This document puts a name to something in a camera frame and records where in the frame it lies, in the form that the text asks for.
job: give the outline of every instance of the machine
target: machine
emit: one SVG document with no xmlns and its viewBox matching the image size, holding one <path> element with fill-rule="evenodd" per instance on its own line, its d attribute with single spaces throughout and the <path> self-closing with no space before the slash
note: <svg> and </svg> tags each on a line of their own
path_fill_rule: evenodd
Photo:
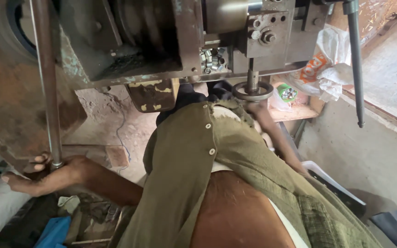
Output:
<svg viewBox="0 0 397 248">
<path fill-rule="evenodd" d="M 234 96 L 267 99 L 273 87 L 259 77 L 305 67 L 334 2 L 349 16 L 363 127 L 357 0 L 0 0 L 0 50 L 32 73 L 39 67 L 47 111 L 35 128 L 48 124 L 58 167 L 59 138 L 86 118 L 74 90 L 124 84 L 136 108 L 150 113 L 174 107 L 179 83 L 247 78 Z M 28 155 L 15 145 L 0 137 L 14 160 Z"/>
</svg>

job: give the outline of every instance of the concrete wall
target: concrete wall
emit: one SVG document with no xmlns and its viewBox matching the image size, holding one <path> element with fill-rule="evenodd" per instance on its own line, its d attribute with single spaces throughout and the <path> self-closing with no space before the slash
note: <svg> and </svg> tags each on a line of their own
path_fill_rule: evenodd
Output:
<svg viewBox="0 0 397 248">
<path fill-rule="evenodd" d="M 397 210 L 397 129 L 368 110 L 365 121 L 360 129 L 354 101 L 343 96 L 306 124 L 299 147 L 303 158 L 367 203 L 364 219 Z"/>
</svg>

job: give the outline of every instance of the vertical metal rod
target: vertical metal rod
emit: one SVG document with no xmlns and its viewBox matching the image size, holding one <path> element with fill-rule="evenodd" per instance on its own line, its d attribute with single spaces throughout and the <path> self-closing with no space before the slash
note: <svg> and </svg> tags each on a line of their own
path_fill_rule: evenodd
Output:
<svg viewBox="0 0 397 248">
<path fill-rule="evenodd" d="M 52 29 L 50 25 L 50 0 L 30 0 L 33 26 L 36 39 L 39 73 L 42 92 L 45 97 L 48 139 L 53 158 L 53 168 L 62 166 L 61 140 L 59 134 L 59 109 L 56 88 L 55 57 L 52 47 Z"/>
<path fill-rule="evenodd" d="M 253 71 L 254 59 L 249 59 L 249 70 L 247 71 L 247 83 L 245 92 L 249 95 L 255 95 L 258 92 L 258 71 Z"/>
<path fill-rule="evenodd" d="M 364 127 L 364 89 L 361 63 L 361 42 L 358 26 L 358 12 L 347 15 L 349 19 L 350 48 L 352 51 L 353 81 L 355 84 L 356 115 L 359 127 Z"/>
</svg>

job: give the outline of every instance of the olive green cardigan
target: olive green cardigan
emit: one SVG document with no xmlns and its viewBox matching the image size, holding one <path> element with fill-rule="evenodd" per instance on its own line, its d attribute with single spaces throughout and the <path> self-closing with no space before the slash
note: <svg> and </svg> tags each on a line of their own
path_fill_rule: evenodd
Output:
<svg viewBox="0 0 397 248">
<path fill-rule="evenodd" d="M 133 216 L 125 218 L 129 224 L 118 247 L 189 247 L 214 160 L 271 199 L 308 247 L 381 247 L 332 192 L 271 152 L 235 101 L 218 105 L 233 110 L 242 122 L 215 119 L 213 105 L 188 105 L 154 131 L 144 156 L 145 166 L 153 170 Z"/>
</svg>

